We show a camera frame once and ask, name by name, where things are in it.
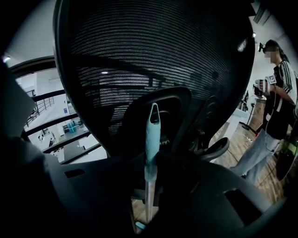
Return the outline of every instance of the black mesh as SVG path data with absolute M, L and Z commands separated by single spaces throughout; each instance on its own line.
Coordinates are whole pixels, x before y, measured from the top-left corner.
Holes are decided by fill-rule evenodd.
M 76 60 L 65 67 L 73 78 L 62 79 L 77 84 L 66 82 L 78 113 L 80 94 L 95 117 L 106 117 L 101 123 L 114 141 L 126 108 L 149 92 L 185 86 L 193 103 L 212 95 L 222 105 L 235 100 L 247 85 L 254 45 L 248 17 L 231 13 L 184 0 L 71 1 L 65 44 Z M 241 44 L 250 50 L 239 52 Z

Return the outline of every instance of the cable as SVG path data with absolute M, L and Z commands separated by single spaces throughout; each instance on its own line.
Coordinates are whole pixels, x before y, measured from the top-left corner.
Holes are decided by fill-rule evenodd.
M 250 142 L 250 141 L 245 141 L 244 144 L 245 144 L 247 147 L 250 147 L 250 146 L 251 146 L 251 142 Z
M 298 146 L 296 146 L 296 151 L 295 151 L 295 155 L 294 155 L 294 157 L 297 156 L 297 151 L 298 151 Z
M 260 98 L 258 98 L 256 95 L 251 95 L 251 96 L 247 99 L 247 101 L 246 101 L 246 105 L 248 105 L 248 100 L 249 100 L 251 97 L 254 97 L 254 99 L 256 100 L 256 102 L 257 102 L 257 99 L 260 99 Z M 258 112 L 256 112 L 256 109 L 255 109 L 254 114 L 251 114 L 251 115 L 254 116 L 254 115 L 258 114 L 259 111 L 260 111 L 260 109 L 258 110 Z
M 233 155 L 233 153 L 229 149 L 228 149 L 228 152 L 230 152 L 230 154 L 234 157 L 235 161 L 237 161 L 238 163 L 239 161 L 236 159 L 235 155 Z
M 265 146 L 266 146 L 266 149 L 267 149 L 267 150 L 269 150 L 268 147 L 267 147 L 267 126 L 268 126 L 268 124 L 269 124 L 269 122 L 270 122 L 270 120 L 271 120 L 271 118 L 272 118 L 272 116 L 273 116 L 274 108 L 275 108 L 275 103 L 276 103 L 276 93 L 274 93 L 274 105 L 273 105 L 272 113 L 271 113 L 271 116 L 270 116 L 270 118 L 269 118 L 269 120 L 268 120 L 268 122 L 267 122 L 266 128 L 265 128 Z

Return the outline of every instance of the person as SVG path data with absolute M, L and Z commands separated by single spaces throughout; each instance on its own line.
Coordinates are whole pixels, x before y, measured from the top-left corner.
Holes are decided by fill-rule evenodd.
M 267 157 L 275 152 L 280 140 L 286 136 L 297 100 L 295 73 L 279 44 L 269 40 L 263 52 L 265 57 L 270 58 L 271 63 L 275 64 L 276 84 L 270 85 L 270 92 L 265 94 L 267 100 L 260 133 L 238 164 L 230 168 L 238 176 L 246 174 L 246 179 L 252 184 L 255 184 L 265 167 Z M 260 81 L 259 89 L 262 91 L 263 87 L 268 88 L 267 82 L 263 85 L 263 81 Z

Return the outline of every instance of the ceiling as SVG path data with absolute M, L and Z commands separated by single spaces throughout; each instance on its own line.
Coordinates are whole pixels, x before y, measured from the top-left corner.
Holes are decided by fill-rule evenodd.
M 52 22 L 55 2 L 56 0 L 41 2 L 19 28 L 6 50 L 6 53 L 12 58 L 7 62 L 8 66 L 54 54 Z M 258 11 L 259 5 L 259 1 L 252 3 L 255 12 Z M 298 60 L 291 42 L 275 17 L 266 10 L 259 24 L 253 19 L 254 17 L 250 17 L 253 31 L 257 35 L 255 37 L 256 52 L 251 80 L 254 81 L 256 77 L 263 77 L 273 69 L 272 65 L 264 59 L 264 54 L 257 51 L 258 43 L 266 43 L 269 39 L 276 40 L 280 44 L 293 68 L 298 71 Z M 45 71 L 42 75 L 48 79 L 59 77 L 57 71 Z

